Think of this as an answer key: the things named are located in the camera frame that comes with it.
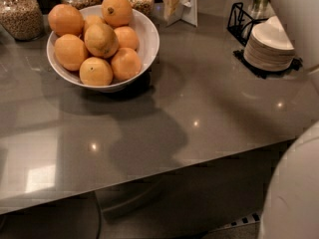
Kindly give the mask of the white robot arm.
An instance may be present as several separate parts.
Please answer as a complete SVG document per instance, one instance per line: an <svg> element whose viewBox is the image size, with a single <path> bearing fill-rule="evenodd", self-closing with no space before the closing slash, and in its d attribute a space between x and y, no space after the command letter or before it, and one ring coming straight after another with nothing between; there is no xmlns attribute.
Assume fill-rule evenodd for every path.
<svg viewBox="0 0 319 239"><path fill-rule="evenodd" d="M319 92L319 0L271 0ZM257 239L319 239L319 122L283 154L272 175Z"/></svg>

